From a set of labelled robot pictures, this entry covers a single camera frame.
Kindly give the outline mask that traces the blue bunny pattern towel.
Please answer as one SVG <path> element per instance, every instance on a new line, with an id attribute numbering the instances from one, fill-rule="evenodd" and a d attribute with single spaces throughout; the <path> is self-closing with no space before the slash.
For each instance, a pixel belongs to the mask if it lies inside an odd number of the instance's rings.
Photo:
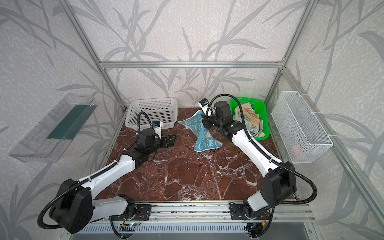
<path id="1" fill-rule="evenodd" d="M 215 140 L 211 133 L 204 127 L 203 118 L 201 116 L 202 113 L 202 110 L 198 110 L 192 117 L 179 121 L 180 124 L 191 130 L 197 137 L 194 150 L 198 153 L 207 150 L 219 149 L 223 145 L 220 141 Z"/>

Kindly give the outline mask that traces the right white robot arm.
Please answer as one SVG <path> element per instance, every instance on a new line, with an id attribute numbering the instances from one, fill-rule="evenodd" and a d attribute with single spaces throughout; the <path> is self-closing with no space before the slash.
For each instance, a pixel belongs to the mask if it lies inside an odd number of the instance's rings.
<path id="1" fill-rule="evenodd" d="M 296 176 L 290 172 L 294 166 L 283 163 L 270 154 L 259 142 L 249 139 L 249 132 L 240 121 L 235 121 L 230 105 L 225 101 L 215 103 L 209 108 L 206 98 L 199 102 L 203 110 L 203 125 L 212 126 L 235 146 L 240 148 L 254 163 L 264 177 L 261 188 L 244 200 L 243 211 L 248 219 L 255 219 L 261 211 L 266 211 L 285 201 L 296 191 Z"/>

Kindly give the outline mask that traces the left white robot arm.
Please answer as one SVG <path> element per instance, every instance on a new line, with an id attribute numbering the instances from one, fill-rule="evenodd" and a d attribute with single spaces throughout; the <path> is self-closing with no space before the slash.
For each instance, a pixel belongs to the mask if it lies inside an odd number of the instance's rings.
<path id="1" fill-rule="evenodd" d="M 150 155 L 155 155 L 158 149 L 173 147 L 176 138 L 176 135 L 161 137 L 154 129 L 140 131 L 136 140 L 109 165 L 77 181 L 64 181 L 56 197 L 39 214 L 39 227 L 64 228 L 74 234 L 89 223 L 104 218 L 135 217 L 138 210 L 135 200 L 130 197 L 120 195 L 98 200 L 97 196 L 122 176 L 137 170 Z"/>

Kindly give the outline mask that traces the white plastic perforated basket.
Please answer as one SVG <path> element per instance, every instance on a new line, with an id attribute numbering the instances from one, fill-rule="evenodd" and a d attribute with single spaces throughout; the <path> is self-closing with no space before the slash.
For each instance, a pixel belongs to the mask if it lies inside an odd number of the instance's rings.
<path id="1" fill-rule="evenodd" d="M 145 112 L 151 121 L 161 121 L 163 129 L 172 129 L 178 116 L 176 98 L 156 98 L 133 101 L 127 111 L 125 126 L 137 131 L 139 112 Z"/>

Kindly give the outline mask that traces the beige crumpled towel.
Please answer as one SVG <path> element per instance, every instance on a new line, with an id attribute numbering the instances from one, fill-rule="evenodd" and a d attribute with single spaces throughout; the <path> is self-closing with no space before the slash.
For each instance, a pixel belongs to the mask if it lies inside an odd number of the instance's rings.
<path id="1" fill-rule="evenodd" d="M 260 119 L 260 115 L 257 114 L 250 103 L 242 104 L 243 116 L 246 123 L 246 127 L 254 138 L 263 138 L 266 134 L 264 130 L 264 121 Z"/>

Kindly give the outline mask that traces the green plastic basket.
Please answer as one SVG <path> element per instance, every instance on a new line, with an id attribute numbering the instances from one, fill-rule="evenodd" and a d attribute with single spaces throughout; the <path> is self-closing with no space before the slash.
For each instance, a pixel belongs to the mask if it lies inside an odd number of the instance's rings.
<path id="1" fill-rule="evenodd" d="M 246 127 L 256 141 L 266 140 L 270 136 L 267 109 L 263 101 L 251 98 L 237 98 L 240 102 Z"/>

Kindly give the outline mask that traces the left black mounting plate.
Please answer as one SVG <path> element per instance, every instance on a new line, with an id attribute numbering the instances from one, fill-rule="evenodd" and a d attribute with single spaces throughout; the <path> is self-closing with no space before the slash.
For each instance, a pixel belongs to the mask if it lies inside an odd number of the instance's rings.
<path id="1" fill-rule="evenodd" d="M 121 215 L 113 216 L 114 221 L 148 221 L 152 205 L 138 204 L 129 205 Z"/>

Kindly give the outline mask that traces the black mounting plate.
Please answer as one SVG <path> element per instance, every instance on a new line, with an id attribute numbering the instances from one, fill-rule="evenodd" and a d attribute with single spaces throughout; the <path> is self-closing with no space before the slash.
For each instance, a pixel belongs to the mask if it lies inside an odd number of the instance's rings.
<path id="1" fill-rule="evenodd" d="M 230 202 L 229 205 L 231 220 L 257 220 L 266 222 L 270 219 L 271 212 L 266 208 L 254 211 L 247 204 Z"/>
<path id="2" fill-rule="evenodd" d="M 113 216 L 114 221 L 148 221 L 152 205 L 138 204 L 129 205 L 121 215 Z"/>

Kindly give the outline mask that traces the left circuit board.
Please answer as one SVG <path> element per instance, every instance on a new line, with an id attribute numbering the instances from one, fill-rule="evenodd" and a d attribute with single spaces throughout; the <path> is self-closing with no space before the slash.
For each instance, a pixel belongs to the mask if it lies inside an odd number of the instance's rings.
<path id="1" fill-rule="evenodd" d="M 124 222 L 120 224 L 119 231 L 120 232 L 135 232 L 136 229 L 141 225 L 141 221 L 139 222 Z"/>

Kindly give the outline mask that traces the circuit board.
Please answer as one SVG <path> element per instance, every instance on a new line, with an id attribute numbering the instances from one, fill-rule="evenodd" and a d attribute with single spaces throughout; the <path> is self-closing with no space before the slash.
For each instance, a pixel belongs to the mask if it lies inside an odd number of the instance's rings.
<path id="1" fill-rule="evenodd" d="M 141 221 L 139 222 L 124 222 L 120 224 L 119 231 L 120 232 L 135 232 L 136 229 L 141 225 Z"/>
<path id="2" fill-rule="evenodd" d="M 251 239 L 257 239 L 259 236 L 263 235 L 265 230 L 265 222 L 262 223 L 247 223 L 246 226 L 244 226 L 244 229 L 246 231 L 246 235 L 250 237 Z"/>

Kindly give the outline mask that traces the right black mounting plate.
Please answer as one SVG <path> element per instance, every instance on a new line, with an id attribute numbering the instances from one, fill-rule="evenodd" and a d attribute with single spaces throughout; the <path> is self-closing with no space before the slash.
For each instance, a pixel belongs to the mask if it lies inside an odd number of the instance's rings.
<path id="1" fill-rule="evenodd" d="M 230 202 L 229 205 L 231 220 L 257 220 L 266 222 L 270 219 L 271 212 L 266 208 L 254 211 L 247 204 Z"/>

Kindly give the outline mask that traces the right circuit board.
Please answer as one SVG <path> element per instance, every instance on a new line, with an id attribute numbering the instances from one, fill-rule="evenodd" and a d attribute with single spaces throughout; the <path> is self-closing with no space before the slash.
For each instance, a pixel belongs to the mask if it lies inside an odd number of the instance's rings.
<path id="1" fill-rule="evenodd" d="M 263 235 L 265 230 L 265 222 L 262 223 L 247 223 L 246 226 L 244 226 L 244 229 L 246 231 L 246 235 L 250 237 L 251 239 L 257 239 L 259 236 Z"/>

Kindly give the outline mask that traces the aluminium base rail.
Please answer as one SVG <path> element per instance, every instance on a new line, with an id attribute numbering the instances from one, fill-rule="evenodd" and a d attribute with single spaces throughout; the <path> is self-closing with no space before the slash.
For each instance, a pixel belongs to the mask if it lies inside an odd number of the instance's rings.
<path id="1" fill-rule="evenodd" d="M 231 220 L 227 201 L 201 202 L 139 202 L 152 205 L 148 221 L 141 221 L 135 232 L 120 232 L 119 226 L 124 222 L 105 218 L 85 226 L 82 234 L 179 234 L 179 233 L 245 233 L 247 223 L 262 223 L 257 220 Z M 303 223 L 308 226 L 315 221 L 309 205 L 278 205 L 270 210 L 269 221 L 273 223 Z"/>

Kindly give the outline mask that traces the clear plastic wall tray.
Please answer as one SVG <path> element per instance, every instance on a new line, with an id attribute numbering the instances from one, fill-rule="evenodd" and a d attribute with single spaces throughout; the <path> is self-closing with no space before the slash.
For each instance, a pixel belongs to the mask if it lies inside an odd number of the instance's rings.
<path id="1" fill-rule="evenodd" d="M 67 94 L 10 152 L 24 163 L 55 163 L 93 114 L 95 98 Z"/>

